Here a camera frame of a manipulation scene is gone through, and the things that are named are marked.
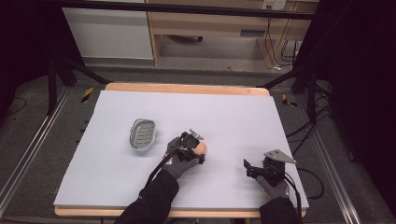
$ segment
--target gloved hand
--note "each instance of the gloved hand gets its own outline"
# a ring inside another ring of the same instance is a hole
[[[176,148],[176,144],[178,140],[179,137],[175,138],[174,140],[168,143],[168,148],[166,149],[165,156]],[[178,179],[185,171],[187,171],[194,165],[198,164],[198,161],[199,161],[198,158],[192,159],[191,161],[181,161],[178,158],[177,153],[175,153],[163,165],[163,169],[166,170],[172,177]]]
[[[289,198],[289,185],[285,180],[279,182],[275,187],[272,187],[262,175],[257,176],[256,180],[264,188],[265,192],[267,192],[270,200]]]

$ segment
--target gray carpet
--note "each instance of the gray carpet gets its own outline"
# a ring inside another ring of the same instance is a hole
[[[262,74],[243,72],[230,74],[227,72],[210,73],[205,71],[190,71],[186,74],[180,71],[150,69],[93,68],[92,70],[108,79],[132,82],[256,86],[266,83],[274,77],[270,75],[264,78]],[[27,99],[28,105],[37,104],[37,106],[26,106],[22,111],[13,115],[14,117],[5,117],[2,120],[0,130],[1,146],[5,146],[5,144],[17,145],[13,146],[15,149],[12,150],[10,150],[12,147],[8,147],[8,150],[3,153],[6,156],[0,158],[2,168],[3,166],[5,168],[0,171],[2,176],[0,186],[5,184],[10,171],[15,167],[22,152],[26,149],[26,145],[28,145],[38,129],[39,121],[45,116],[47,109],[47,89],[45,83],[46,79],[42,77],[39,80],[26,84],[26,89],[21,90],[22,95],[26,94],[24,98]],[[289,83],[286,82],[271,91],[271,95],[276,100],[276,107],[285,133],[291,133],[305,123],[300,107],[282,104],[282,93],[287,93],[290,101],[294,101],[293,96],[289,93],[290,89],[287,88],[288,86]],[[89,101],[86,104],[82,104],[80,100],[88,87],[94,87],[94,92]],[[53,212],[52,203],[55,199],[55,194],[52,192],[54,188],[59,187],[61,184],[68,163],[71,161],[78,145],[78,140],[83,135],[82,130],[85,129],[87,121],[89,121],[92,115],[99,91],[103,88],[103,85],[99,85],[89,78],[78,75],[78,84],[71,90],[63,111],[51,128],[50,133],[37,153],[35,160],[22,180],[3,217],[43,217],[60,220]],[[327,104],[326,101],[319,101],[318,103],[320,106]],[[30,124],[29,120],[33,122],[33,119],[38,119],[38,121]],[[14,124],[12,123],[13,121],[19,121],[19,124]],[[333,120],[326,117],[320,121],[318,123],[318,132],[323,138],[332,161],[346,185],[349,196],[359,213],[362,223],[396,223],[395,218],[386,207],[369,176],[366,174],[364,167],[348,160],[347,148]],[[304,133],[299,133],[289,140],[299,140],[303,136]],[[290,143],[290,149],[293,150],[297,145],[298,143]],[[308,169],[320,176],[325,187],[325,193],[320,199],[308,200],[310,208],[307,210],[304,222],[345,223],[338,202],[334,197],[329,181],[318,159],[318,153],[312,138],[309,138],[303,144],[302,148],[297,152],[295,159],[298,162],[297,167]],[[305,191],[311,196],[318,195],[320,192],[318,181],[307,173],[300,172],[300,176]],[[88,221],[92,218],[79,219]]]

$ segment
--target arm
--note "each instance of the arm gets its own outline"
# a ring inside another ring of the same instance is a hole
[[[165,156],[175,149],[178,139],[175,138],[168,144]],[[200,142],[197,140],[193,146],[197,147],[198,144]],[[177,179],[197,163],[196,158],[191,161],[181,161],[177,154],[174,154],[151,183],[140,190],[137,200],[122,212],[115,224],[163,223],[168,217],[171,202],[178,192]]]
[[[273,187],[260,175],[256,180],[270,198],[268,203],[260,207],[262,224],[303,223],[289,199],[289,186],[286,181],[283,180]]]
[[[161,170],[139,197],[117,218],[115,224],[163,223],[168,217],[171,202],[178,192],[178,183],[167,171]]]
[[[276,198],[260,207],[262,224],[300,224],[303,223],[290,199]]]

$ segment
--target sleeve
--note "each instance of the sleeve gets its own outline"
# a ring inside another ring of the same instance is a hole
[[[277,198],[260,207],[262,224],[302,224],[290,199]]]
[[[161,170],[116,219],[115,224],[158,224],[168,217],[171,202],[178,193],[177,181],[165,170]]]

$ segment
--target white cabinet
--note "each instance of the white cabinet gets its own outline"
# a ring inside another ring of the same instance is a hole
[[[83,58],[153,60],[146,12],[64,8],[64,15]]]

